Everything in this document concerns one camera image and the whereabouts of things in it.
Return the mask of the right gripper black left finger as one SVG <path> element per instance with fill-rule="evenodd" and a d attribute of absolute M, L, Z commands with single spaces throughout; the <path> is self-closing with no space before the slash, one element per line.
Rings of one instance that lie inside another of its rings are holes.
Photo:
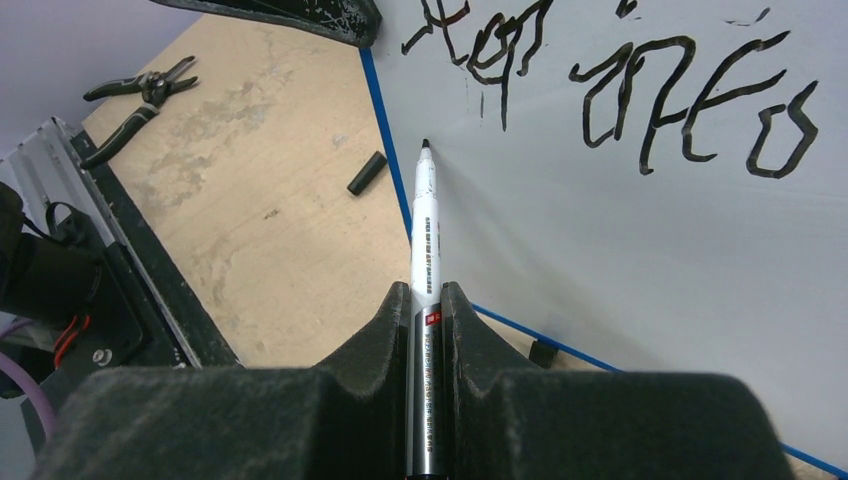
<path fill-rule="evenodd" d="M 403 322 L 373 319 L 308 368 L 122 367 L 90 376 L 36 458 L 37 479 L 400 479 Z"/>

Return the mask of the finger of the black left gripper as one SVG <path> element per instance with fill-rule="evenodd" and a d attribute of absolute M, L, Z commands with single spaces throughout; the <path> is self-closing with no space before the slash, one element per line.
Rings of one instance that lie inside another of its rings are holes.
<path fill-rule="evenodd" d="M 205 14 L 294 28 L 356 48 L 371 47 L 382 16 L 372 0 L 155 0 Z"/>

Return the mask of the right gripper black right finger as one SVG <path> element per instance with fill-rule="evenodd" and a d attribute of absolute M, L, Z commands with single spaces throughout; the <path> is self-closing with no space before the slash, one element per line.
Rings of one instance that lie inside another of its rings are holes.
<path fill-rule="evenodd" d="M 545 370 L 441 294 L 459 479 L 789 479 L 760 401 L 710 373 Z"/>

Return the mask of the white marker pen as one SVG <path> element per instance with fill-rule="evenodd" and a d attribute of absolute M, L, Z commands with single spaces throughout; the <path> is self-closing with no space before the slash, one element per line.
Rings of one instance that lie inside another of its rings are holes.
<path fill-rule="evenodd" d="M 415 166 L 410 254 L 405 477 L 447 475 L 437 175 L 428 139 Z"/>

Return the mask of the blue framed whiteboard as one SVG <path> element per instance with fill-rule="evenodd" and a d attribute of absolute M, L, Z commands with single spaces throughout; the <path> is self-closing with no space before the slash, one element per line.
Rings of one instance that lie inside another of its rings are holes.
<path fill-rule="evenodd" d="M 744 381 L 847 474 L 847 5 L 381 1 L 362 56 L 441 277 L 606 369 Z"/>

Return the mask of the black marker cap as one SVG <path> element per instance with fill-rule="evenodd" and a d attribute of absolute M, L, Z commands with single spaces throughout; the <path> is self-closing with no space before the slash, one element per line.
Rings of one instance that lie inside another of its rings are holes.
<path fill-rule="evenodd" d="M 354 196 L 361 195 L 387 165 L 388 160 L 380 151 L 375 151 L 347 185 Z"/>

